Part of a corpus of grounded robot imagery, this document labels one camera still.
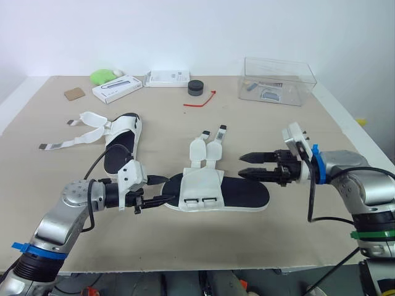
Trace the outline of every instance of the orange component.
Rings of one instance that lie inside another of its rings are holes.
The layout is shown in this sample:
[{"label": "orange component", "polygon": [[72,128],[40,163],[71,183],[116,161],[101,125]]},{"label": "orange component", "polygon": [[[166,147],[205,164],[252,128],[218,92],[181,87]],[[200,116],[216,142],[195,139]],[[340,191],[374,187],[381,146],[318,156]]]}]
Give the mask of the orange component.
[{"label": "orange component", "polygon": [[86,287],[81,291],[81,296],[100,296],[100,293],[95,288]]},{"label": "orange component", "polygon": [[212,97],[214,97],[214,94],[216,94],[216,93],[217,93],[217,91],[211,91],[211,96],[210,96],[209,99],[208,99],[207,101],[205,101],[205,103],[202,104],[202,105],[184,104],[184,106],[187,106],[187,107],[203,107],[204,105],[206,105],[206,104],[212,99]]},{"label": "orange component", "polygon": [[243,286],[243,288],[245,290],[247,290],[248,283],[246,281],[242,280],[242,279],[240,279],[239,281],[240,281],[240,284]]}]

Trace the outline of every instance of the green cable tie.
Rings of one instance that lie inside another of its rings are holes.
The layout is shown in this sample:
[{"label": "green cable tie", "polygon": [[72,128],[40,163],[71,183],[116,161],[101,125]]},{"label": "green cable tie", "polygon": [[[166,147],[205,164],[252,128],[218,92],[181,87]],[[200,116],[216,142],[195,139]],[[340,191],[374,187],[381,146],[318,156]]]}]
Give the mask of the green cable tie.
[{"label": "green cable tie", "polygon": [[386,230],[386,231],[369,231],[369,232],[358,232],[353,231],[350,234],[353,239],[379,239],[379,238],[387,238],[387,237],[395,237],[395,230]]}]

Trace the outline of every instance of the blue cable tie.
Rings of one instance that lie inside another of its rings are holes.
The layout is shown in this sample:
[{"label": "blue cable tie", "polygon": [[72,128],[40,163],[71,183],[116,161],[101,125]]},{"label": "blue cable tie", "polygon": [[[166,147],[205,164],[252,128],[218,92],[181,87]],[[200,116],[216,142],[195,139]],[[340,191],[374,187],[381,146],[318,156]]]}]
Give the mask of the blue cable tie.
[{"label": "blue cable tie", "polygon": [[37,256],[54,259],[54,260],[65,260],[67,258],[66,253],[56,253],[52,251],[43,250],[40,248],[35,247],[29,243],[20,244],[19,242],[14,242],[11,246],[14,249],[19,250],[22,253],[30,253]]},{"label": "blue cable tie", "polygon": [[318,169],[320,171],[320,180],[318,181],[318,183],[325,184],[325,182],[326,182],[325,165],[323,164],[323,160],[320,155],[320,150],[318,149],[318,144],[314,144],[311,151],[313,152],[313,155],[315,156],[315,159],[317,160]]}]

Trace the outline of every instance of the green object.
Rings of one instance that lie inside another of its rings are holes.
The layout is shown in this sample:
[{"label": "green object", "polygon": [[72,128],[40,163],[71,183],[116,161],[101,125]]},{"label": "green object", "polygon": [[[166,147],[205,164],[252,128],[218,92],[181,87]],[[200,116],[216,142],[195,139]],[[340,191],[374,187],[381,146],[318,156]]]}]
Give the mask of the green object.
[{"label": "green object", "polygon": [[351,232],[351,238],[353,239],[379,239],[379,238],[387,238],[387,237],[395,237],[395,230]]},{"label": "green object", "polygon": [[91,74],[91,82],[96,85],[102,85],[114,79],[116,76],[112,70],[100,69]]}]

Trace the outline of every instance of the clear plastic container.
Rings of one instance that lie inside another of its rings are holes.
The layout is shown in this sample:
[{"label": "clear plastic container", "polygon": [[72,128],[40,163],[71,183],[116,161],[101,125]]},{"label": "clear plastic container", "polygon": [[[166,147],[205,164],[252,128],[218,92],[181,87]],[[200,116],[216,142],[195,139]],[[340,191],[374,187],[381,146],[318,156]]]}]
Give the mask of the clear plastic container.
[{"label": "clear plastic container", "polygon": [[239,98],[301,106],[316,84],[308,64],[246,57]]}]

